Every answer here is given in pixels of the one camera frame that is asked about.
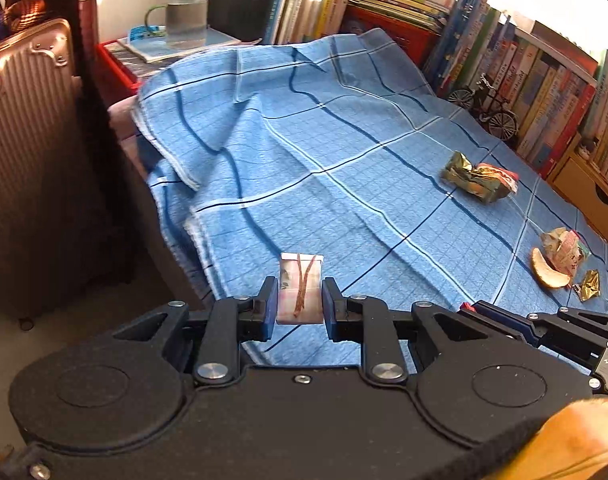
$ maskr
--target blue checkered cloth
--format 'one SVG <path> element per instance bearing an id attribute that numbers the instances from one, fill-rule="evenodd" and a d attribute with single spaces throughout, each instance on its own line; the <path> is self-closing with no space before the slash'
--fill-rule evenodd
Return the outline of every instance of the blue checkered cloth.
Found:
<path id="1" fill-rule="evenodd" d="M 380 30 L 291 46 L 225 48 L 174 63 L 140 92 L 148 184 L 162 235 L 206 303 L 256 294 L 281 252 L 323 254 L 344 295 L 390 308 L 486 300 L 510 311 L 608 314 L 608 245 L 506 145 L 436 98 Z M 484 205 L 439 178 L 453 150 L 519 174 Z M 539 235 L 575 229 L 602 295 L 581 304 L 530 270 Z M 323 325 L 276 326 L 259 362 L 340 365 L 359 347 Z"/>

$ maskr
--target glass of water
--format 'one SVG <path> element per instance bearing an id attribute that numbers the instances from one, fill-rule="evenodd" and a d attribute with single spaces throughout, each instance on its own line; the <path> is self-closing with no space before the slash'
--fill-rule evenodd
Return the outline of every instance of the glass of water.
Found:
<path id="1" fill-rule="evenodd" d="M 197 48 L 206 44 L 209 0 L 169 0 L 166 4 L 166 44 Z"/>

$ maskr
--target drawer handle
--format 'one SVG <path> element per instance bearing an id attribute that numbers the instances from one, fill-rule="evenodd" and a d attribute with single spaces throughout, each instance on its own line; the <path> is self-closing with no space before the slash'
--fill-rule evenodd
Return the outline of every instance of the drawer handle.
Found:
<path id="1" fill-rule="evenodd" d="M 597 198 L 599 198 L 604 204 L 608 205 L 608 195 L 601 189 L 597 184 L 595 184 L 595 193 L 597 194 Z"/>

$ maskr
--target snack wrapper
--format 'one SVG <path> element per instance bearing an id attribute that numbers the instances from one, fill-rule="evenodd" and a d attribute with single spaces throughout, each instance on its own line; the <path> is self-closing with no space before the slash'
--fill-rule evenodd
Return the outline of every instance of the snack wrapper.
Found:
<path id="1" fill-rule="evenodd" d="M 441 170 L 440 176 L 483 202 L 495 202 L 517 192 L 519 175 L 512 171 L 496 168 L 490 164 L 478 164 L 475 168 L 461 152 L 453 152 L 449 163 Z"/>
<path id="2" fill-rule="evenodd" d="M 580 297 L 580 301 L 587 301 L 593 296 L 599 296 L 599 271 L 597 269 L 587 270 L 581 283 L 575 283 L 572 290 Z"/>
<path id="3" fill-rule="evenodd" d="M 319 254 L 282 253 L 279 260 L 278 324 L 324 322 Z"/>
<path id="4" fill-rule="evenodd" d="M 555 270 L 575 277 L 577 268 L 590 256 L 590 251 L 581 241 L 577 232 L 563 227 L 540 235 L 544 254 Z"/>

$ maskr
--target miniature bicycle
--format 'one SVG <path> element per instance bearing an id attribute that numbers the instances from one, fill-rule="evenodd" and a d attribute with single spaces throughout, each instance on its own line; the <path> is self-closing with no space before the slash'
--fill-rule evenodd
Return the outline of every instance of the miniature bicycle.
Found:
<path id="1" fill-rule="evenodd" d="M 485 102 L 490 98 L 488 111 L 484 108 Z M 501 140 L 512 139 L 517 134 L 517 116 L 506 110 L 506 99 L 501 97 L 497 90 L 482 75 L 478 88 L 472 92 L 468 87 L 458 88 L 450 92 L 447 101 L 468 110 L 488 132 Z"/>

